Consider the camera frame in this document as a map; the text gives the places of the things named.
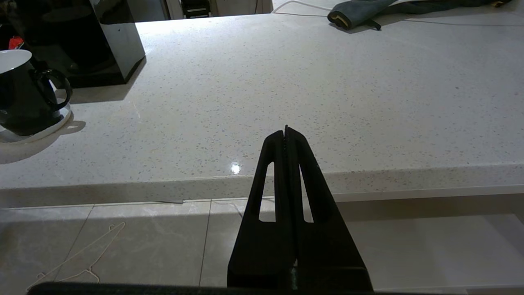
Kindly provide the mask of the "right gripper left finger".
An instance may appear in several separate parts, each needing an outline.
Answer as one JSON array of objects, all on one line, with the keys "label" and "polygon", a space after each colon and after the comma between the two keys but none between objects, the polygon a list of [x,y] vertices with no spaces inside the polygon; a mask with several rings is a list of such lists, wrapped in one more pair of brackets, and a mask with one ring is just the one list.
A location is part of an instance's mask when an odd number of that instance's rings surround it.
[{"label": "right gripper left finger", "polygon": [[[265,138],[249,198],[228,263],[229,288],[290,288],[295,261],[284,167],[284,133]],[[274,222],[260,220],[269,164],[274,164]]]}]

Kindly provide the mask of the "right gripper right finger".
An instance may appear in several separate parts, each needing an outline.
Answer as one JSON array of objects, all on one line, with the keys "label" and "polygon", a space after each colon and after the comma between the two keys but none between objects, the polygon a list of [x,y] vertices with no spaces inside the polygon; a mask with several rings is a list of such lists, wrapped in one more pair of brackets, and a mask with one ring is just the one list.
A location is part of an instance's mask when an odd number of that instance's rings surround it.
[{"label": "right gripper right finger", "polygon": [[301,291],[372,291],[367,267],[305,136],[286,127],[287,187]]}]

